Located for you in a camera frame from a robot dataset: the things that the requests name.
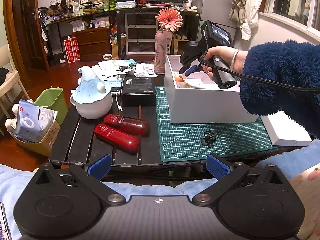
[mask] green trash bin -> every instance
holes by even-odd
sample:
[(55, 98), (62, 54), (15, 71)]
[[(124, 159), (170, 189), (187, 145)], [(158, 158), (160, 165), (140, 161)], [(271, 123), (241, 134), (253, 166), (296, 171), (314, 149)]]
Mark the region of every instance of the green trash bin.
[(63, 123), (63, 120), (68, 113), (68, 107), (64, 100), (62, 88), (46, 89), (39, 95), (35, 101), (35, 105), (58, 111), (56, 121), (59, 125)]

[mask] window frame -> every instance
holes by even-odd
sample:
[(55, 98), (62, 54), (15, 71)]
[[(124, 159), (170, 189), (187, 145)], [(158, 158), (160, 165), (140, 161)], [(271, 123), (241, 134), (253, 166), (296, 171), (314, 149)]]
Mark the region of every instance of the window frame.
[(320, 31), (312, 27), (314, 26), (314, 22), (316, 20), (320, 23), (320, 13), (318, 14), (318, 18), (316, 19), (316, 16), (317, 16), (316, 10), (320, 10), (320, 6), (319, 6), (320, 0), (311, 0), (307, 25), (296, 22), (295, 20), (287, 18), (283, 15), (274, 13), (273, 12), (274, 5), (275, 5), (275, 0), (266, 0), (264, 13), (260, 13), (260, 14), (266, 17), (272, 18), (274, 20), (278, 20), (295, 29), (298, 29), (299, 31), (302, 31), (303, 33), (307, 34), (311, 38), (316, 39), (317, 41), (320, 42)]

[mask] silver bangle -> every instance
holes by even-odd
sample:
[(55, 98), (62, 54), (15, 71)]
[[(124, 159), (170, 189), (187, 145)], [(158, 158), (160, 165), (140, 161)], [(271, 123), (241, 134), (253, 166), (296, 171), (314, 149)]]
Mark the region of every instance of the silver bangle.
[[(242, 51), (242, 49), (237, 49), (237, 50), (233, 53), (233, 56), (232, 56), (232, 60), (231, 60), (231, 64), (230, 64), (230, 69), (231, 69), (232, 71), (234, 71), (234, 72), (235, 72), (235, 70), (234, 70), (234, 68), (233, 68), (233, 65), (235, 64), (236, 56), (237, 56), (237, 54), (238, 54), (240, 51)], [(236, 76), (233, 76), (233, 77), (234, 77), (237, 81), (240, 80), (240, 78), (238, 78), (238, 77), (236, 77)]]

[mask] white drawer unit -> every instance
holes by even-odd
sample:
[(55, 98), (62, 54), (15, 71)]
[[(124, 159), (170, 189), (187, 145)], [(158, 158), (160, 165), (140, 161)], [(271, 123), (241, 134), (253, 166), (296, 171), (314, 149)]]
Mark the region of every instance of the white drawer unit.
[(157, 13), (126, 13), (127, 55), (155, 55), (156, 32), (159, 29)]

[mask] window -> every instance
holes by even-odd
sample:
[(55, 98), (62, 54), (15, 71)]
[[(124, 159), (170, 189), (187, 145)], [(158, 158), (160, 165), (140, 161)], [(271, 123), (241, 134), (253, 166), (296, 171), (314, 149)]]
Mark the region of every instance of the window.
[(267, 0), (264, 12), (320, 39), (320, 0)]

